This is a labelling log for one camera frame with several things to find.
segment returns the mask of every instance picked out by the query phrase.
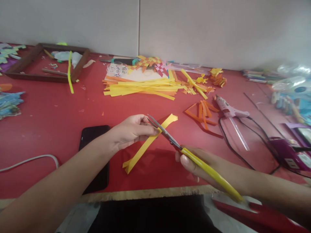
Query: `white cable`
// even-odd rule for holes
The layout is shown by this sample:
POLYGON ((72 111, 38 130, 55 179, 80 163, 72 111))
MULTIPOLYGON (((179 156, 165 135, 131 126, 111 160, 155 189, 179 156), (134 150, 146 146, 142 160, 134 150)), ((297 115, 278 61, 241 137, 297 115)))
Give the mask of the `white cable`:
POLYGON ((57 158, 54 155, 40 155, 40 156, 37 156, 37 157, 33 157, 33 158, 30 158, 30 159, 27 159, 27 160, 22 161, 22 162, 19 162, 19 163, 15 164, 15 165, 13 165, 11 167, 0 169, 0 172, 4 172, 4 171, 7 171, 7 170, 10 170, 10 169, 12 169, 14 167, 17 167, 17 166, 19 166, 19 165, 21 165, 23 163, 29 162, 31 160, 39 159, 39 158, 42 158, 42 157, 51 157, 54 160, 54 162, 55 162, 56 169, 59 167, 58 160, 57 160, 57 158))

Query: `power cord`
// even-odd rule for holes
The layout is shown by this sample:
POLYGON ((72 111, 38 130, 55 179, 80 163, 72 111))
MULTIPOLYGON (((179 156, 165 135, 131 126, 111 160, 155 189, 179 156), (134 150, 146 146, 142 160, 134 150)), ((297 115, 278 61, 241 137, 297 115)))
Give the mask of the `power cord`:
MULTIPOLYGON (((219 126, 220 126, 220 129, 222 130, 223 132, 223 135, 224 135, 224 138, 225 138, 225 141, 228 145, 228 147, 230 148, 230 150, 232 152, 234 152, 247 166, 249 166, 252 170, 255 170, 236 150, 233 149, 233 147, 231 146, 230 142, 229 142, 229 139, 224 131, 224 128, 222 126, 222 119, 224 118, 224 116, 222 116, 220 119, 219 119, 219 126)), ((248 125, 246 125, 244 122, 241 121, 240 118, 236 117, 244 126, 246 126, 247 128, 249 128, 251 131, 253 131, 257 136, 260 137, 260 139, 262 140, 262 142, 265 144, 265 146, 268 148, 268 150, 271 152, 271 154, 273 155, 273 157, 275 158, 275 160, 278 162, 278 166, 273 170, 271 171, 269 174, 272 175, 274 174, 277 170, 280 169, 280 167, 284 167, 285 169, 289 170, 290 172, 293 172, 297 175, 300 175, 300 176, 303 176, 303 177, 306 177, 306 178, 311 178, 309 176, 305 176, 303 174, 300 174, 296 171, 293 171, 293 170, 290 170, 288 169, 287 167, 285 167, 282 162, 279 160, 278 158, 278 155, 276 154, 276 152, 268 145, 268 143, 265 141, 265 139, 259 134, 257 133, 256 131, 254 131, 252 128, 250 128, 248 125)), ((253 119, 251 118, 250 116, 247 117, 249 120, 253 121, 259 128, 260 130, 263 132, 263 134, 265 135, 265 137, 267 138, 268 141, 270 141, 269 139, 269 136, 267 135, 266 131, 253 119)))
POLYGON ((222 126, 222 124, 221 124, 221 120, 222 120, 224 117, 225 117, 225 116, 222 116, 222 117, 219 119, 219 126, 220 126, 220 128, 221 128, 221 130, 222 130, 222 132, 223 132, 223 134, 224 134, 224 138, 225 138, 225 141, 226 141, 228 147, 230 148, 230 150, 232 150, 232 151, 236 154, 237 157, 239 157, 247 166, 249 166, 250 169, 255 170, 255 168, 253 168, 252 165, 250 165, 250 164, 249 164, 238 152, 236 152, 236 150, 234 150, 233 147, 231 146, 231 144, 230 144, 230 142, 229 142, 229 140, 228 140, 228 137, 227 137, 227 135, 226 135, 226 133, 225 133, 225 131, 224 131, 224 128, 223 128, 223 126, 222 126))
POLYGON ((59 167, 58 160, 57 160, 57 158, 54 155, 40 155, 40 156, 37 156, 37 157, 33 157, 33 158, 30 158, 30 159, 24 160, 22 162, 19 162, 19 163, 15 164, 15 165, 13 165, 11 167, 0 169, 0 172, 4 172, 4 171, 7 171, 7 170, 10 170, 10 169, 12 169, 14 167, 22 165, 23 163, 29 162, 31 160, 39 159, 39 158, 42 158, 42 157, 51 157, 54 160, 54 162, 55 162, 56 169, 59 167))

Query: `wooden frame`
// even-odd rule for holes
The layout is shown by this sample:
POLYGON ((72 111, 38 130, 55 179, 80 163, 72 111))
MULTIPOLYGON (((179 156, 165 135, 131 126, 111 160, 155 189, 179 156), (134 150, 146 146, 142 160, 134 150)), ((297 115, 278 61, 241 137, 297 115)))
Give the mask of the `wooden frame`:
POLYGON ((71 81, 74 83, 86 64, 90 50, 88 48, 81 48, 75 46, 65 46, 56 44, 37 44, 29 53, 23 56, 17 63, 15 63, 10 69, 8 69, 4 74, 13 79, 24 79, 24 80, 34 80, 34 81, 44 81, 44 82, 57 82, 57 83, 68 83, 68 78, 64 76, 50 76, 50 75, 36 75, 36 74, 22 74, 22 72, 33 60, 44 50, 54 50, 54 51, 72 51, 82 54, 80 61, 77 66, 73 69, 71 73, 71 81))

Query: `pink glue gun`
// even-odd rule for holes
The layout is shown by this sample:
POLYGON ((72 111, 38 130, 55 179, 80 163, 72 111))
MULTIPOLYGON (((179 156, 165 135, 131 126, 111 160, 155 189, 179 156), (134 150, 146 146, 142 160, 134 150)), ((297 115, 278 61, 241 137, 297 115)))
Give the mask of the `pink glue gun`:
POLYGON ((222 97, 216 95, 216 102, 219 105, 219 108, 223 111, 225 117, 248 117, 249 112, 242 112, 240 110, 237 110, 233 107, 231 107, 227 101, 225 101, 222 97))

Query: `white wall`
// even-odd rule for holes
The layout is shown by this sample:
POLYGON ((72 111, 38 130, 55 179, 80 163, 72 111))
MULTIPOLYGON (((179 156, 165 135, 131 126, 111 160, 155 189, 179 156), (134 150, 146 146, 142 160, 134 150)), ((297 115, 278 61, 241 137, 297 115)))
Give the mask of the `white wall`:
POLYGON ((139 54, 240 70, 311 66, 310 0, 141 0, 139 54))
POLYGON ((139 0, 0 1, 0 41, 67 42, 96 52, 137 56, 139 0))

